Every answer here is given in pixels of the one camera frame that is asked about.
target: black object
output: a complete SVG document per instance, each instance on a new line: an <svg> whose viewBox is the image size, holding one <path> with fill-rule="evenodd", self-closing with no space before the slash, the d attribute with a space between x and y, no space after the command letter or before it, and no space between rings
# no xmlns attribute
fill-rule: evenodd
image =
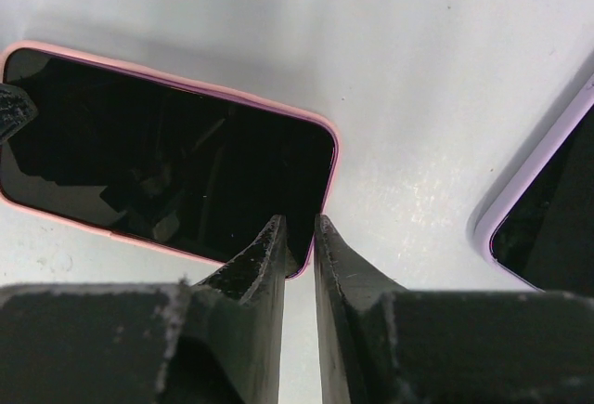
<svg viewBox="0 0 594 404"><path fill-rule="evenodd" d="M5 288L0 402L277 402L285 253L276 216L193 287Z"/></svg>
<svg viewBox="0 0 594 404"><path fill-rule="evenodd" d="M37 108L22 88L0 84L0 145L37 116Z"/></svg>
<svg viewBox="0 0 594 404"><path fill-rule="evenodd" d="M543 290L594 296L594 108L492 239L496 260Z"/></svg>
<svg viewBox="0 0 594 404"><path fill-rule="evenodd" d="M334 158L324 126L32 49L4 81L39 110L2 148L11 201L223 263L285 215L287 274L303 267Z"/></svg>
<svg viewBox="0 0 594 404"><path fill-rule="evenodd" d="M412 292L316 222L324 404L594 402L594 302Z"/></svg>

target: lavender phone case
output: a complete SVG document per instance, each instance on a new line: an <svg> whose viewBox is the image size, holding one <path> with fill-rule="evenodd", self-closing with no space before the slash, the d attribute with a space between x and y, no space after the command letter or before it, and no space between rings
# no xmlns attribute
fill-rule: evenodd
<svg viewBox="0 0 594 404"><path fill-rule="evenodd" d="M80 51L74 51L74 50L71 50L68 48L64 48L62 46L53 46L53 45L49 45L49 44L32 42L32 41L17 42L16 44L9 46L4 51L4 53L2 53L0 55L0 68L1 68L2 74L4 74L8 57L15 51L22 49L22 48L43 51L48 54L59 56L59 57L65 58L65 59L85 63L85 64L88 64L91 66L95 66L95 67L99 67L99 68L103 68L103 69L107 69L107 70L112 70L114 72L119 72L122 74L133 75L133 76L136 76L136 77L148 80L148 81L158 82L158 83L161 83L164 85L169 85L171 87L179 88L182 90L187 90L192 93L200 93L200 94L209 95L209 96L212 96L215 98L231 100L231 101L237 102L239 104L254 107L256 109L273 111L273 112L276 112L279 114L283 114L283 115L290 116L293 118L299 118L299 119L302 119L302 120L305 120L305 121L308 121L308 122L311 122L314 124L318 124L318 125L324 127L326 130L328 130L328 132L330 133L330 135L332 136L332 138L334 140L334 156L332 159L332 167L330 170L329 183L328 183L328 186L326 189L323 203L325 203L326 199L328 198L329 189L330 189L330 186L332 185L332 181L336 174L336 167L338 165L338 158L340 155L340 153L339 153L340 140L339 140L338 132L337 132L336 128L332 125L332 123L330 121L328 121L326 118L324 118L318 114L312 113L310 111L299 110L294 107L290 107L288 105L284 105L284 104L281 104L279 102L275 102L272 100L258 98L257 96L250 95L248 93L243 93L238 90L231 89L231 88L226 88L226 87L219 86L219 85L206 84L204 82L193 81L191 79L173 76L173 75L165 73L165 72L158 72L156 70L152 70L150 68L143 67L141 65L136 65L134 63L124 62L124 61L115 60L115 59L102 58L99 56L94 56L92 54L88 54L88 53L84 53L84 52L80 52ZM61 216L53 215L48 212L38 211L36 209L30 208L27 206L23 206L21 204L17 204L15 202L12 202L10 199L8 199L1 189L0 189L0 201L4 201L14 207L17 207L17 208L19 208L23 211L29 212L29 213L33 213L36 215L51 218L51 219L54 219L54 220L57 220L57 221L60 221L63 223L68 223L71 226L85 229L85 230L88 230L88 231L91 231L91 232L94 232L97 234L109 236L109 237L113 238L114 240L125 241L128 243L137 245L137 246L144 246L144 247L156 249L158 251L165 252L167 254L184 256L187 258L191 258L193 260L200 259L207 263L220 265L220 263L218 263L218 262L215 262L208 258L200 257L199 255L196 255L196 254L189 254L189 253L185 253L180 250L167 248L165 246L162 246L162 245L159 245L156 243L141 241L134 237L130 237L127 235L121 235L121 234L118 234L118 233L115 233L115 232L112 232L109 230L105 230L103 228L95 227L92 225L87 225L87 224L84 224L84 223L81 223L81 222L78 222L75 220L70 220L68 218L63 218ZM300 270L300 272L298 274L296 274L296 276L301 274L305 270L307 265L309 264L311 253L312 253L312 246L310 245L307 259L305 260L305 263L303 264L303 268Z"/></svg>
<svg viewBox="0 0 594 404"><path fill-rule="evenodd" d="M511 179L510 183L487 209L486 213L476 226L473 240L483 257L496 267L504 269L521 280L523 279L518 275L500 265L493 256L491 248L493 236L510 213L514 204L520 200L523 193L530 187L536 176L579 124L586 113L588 113L593 104L594 75L589 78L586 85L584 85L557 122L550 128L542 141L536 146L530 157L522 165L518 173Z"/></svg>

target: black screen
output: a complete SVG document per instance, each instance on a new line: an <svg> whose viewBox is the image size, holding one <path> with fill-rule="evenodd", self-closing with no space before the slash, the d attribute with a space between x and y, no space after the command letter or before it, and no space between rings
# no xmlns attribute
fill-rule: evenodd
<svg viewBox="0 0 594 404"><path fill-rule="evenodd" d="M334 158L325 127L30 49L4 82L39 111L1 149L13 202L220 262L282 214L287 274L303 267Z"/></svg>
<svg viewBox="0 0 594 404"><path fill-rule="evenodd" d="M511 209L492 253L538 288L594 295L594 109Z"/></svg>

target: white table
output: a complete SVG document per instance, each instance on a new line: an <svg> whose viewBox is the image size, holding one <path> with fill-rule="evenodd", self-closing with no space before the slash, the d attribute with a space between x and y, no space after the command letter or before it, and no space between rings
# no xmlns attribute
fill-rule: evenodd
<svg viewBox="0 0 594 404"><path fill-rule="evenodd" d="M594 0L0 0L37 39L317 111L342 134L327 213L407 287L510 289L478 215L594 72ZM199 280L211 265L0 205L3 283ZM286 289L280 402L321 401L313 271Z"/></svg>

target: smartphone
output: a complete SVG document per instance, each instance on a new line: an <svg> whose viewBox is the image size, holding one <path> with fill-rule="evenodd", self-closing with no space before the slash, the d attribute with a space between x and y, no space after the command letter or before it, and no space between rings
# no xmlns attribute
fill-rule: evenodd
<svg viewBox="0 0 594 404"><path fill-rule="evenodd" d="M537 289L594 295L594 76L475 230L484 257Z"/></svg>
<svg viewBox="0 0 594 404"><path fill-rule="evenodd" d="M303 270L338 161L329 121L60 46L20 42L0 63L37 109L0 148L4 201L216 263L282 214L287 274Z"/></svg>

